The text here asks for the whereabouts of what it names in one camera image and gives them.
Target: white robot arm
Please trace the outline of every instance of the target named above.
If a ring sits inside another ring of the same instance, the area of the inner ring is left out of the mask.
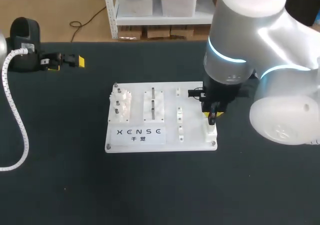
[[[211,98],[219,89],[237,91],[255,70],[260,83],[252,126],[274,142],[300,145],[320,139],[320,33],[292,18],[285,3],[217,1],[203,90]],[[202,100],[203,112],[209,112],[208,101]],[[209,109],[220,112],[219,105]]]

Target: metal rod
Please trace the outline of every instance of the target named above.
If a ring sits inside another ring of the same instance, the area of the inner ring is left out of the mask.
[[[155,88],[152,88],[152,99],[155,99]]]
[[[151,113],[152,113],[152,120],[156,119],[156,115],[155,115],[155,109],[151,108]]]

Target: black cable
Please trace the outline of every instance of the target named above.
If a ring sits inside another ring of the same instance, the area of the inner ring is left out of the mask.
[[[193,89],[193,90],[198,90],[198,89],[202,89],[202,87],[196,87],[196,88]]]
[[[71,21],[69,23],[70,27],[73,28],[77,28],[77,30],[75,30],[75,32],[73,33],[73,36],[71,38],[71,43],[74,41],[74,38],[77,34],[77,32],[79,32],[79,30],[84,27],[85,25],[87,25],[88,23],[90,23],[99,13],[101,13],[103,10],[105,10],[107,8],[107,6],[105,6],[104,8],[102,8],[100,11],[98,11],[95,15],[93,15],[93,17],[90,18],[89,21],[87,21],[85,24],[82,25],[82,23],[80,21]]]

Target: black table surface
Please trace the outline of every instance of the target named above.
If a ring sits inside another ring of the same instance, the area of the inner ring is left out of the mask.
[[[259,136],[250,97],[219,119],[218,149],[105,153],[114,82],[201,81],[204,42],[46,43],[79,53],[85,69],[9,73],[30,151],[0,173],[1,225],[318,225],[320,147]],[[0,92],[0,166],[23,152]]]

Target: wooden floor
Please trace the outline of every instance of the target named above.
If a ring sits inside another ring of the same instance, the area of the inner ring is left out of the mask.
[[[105,5],[105,0],[0,0],[0,30],[8,37],[13,20],[26,17],[40,24],[42,42],[69,42],[76,30],[69,22],[78,20],[84,24]],[[202,40],[206,36],[195,35],[192,40]],[[115,41],[110,34],[107,10],[81,28],[74,41]]]

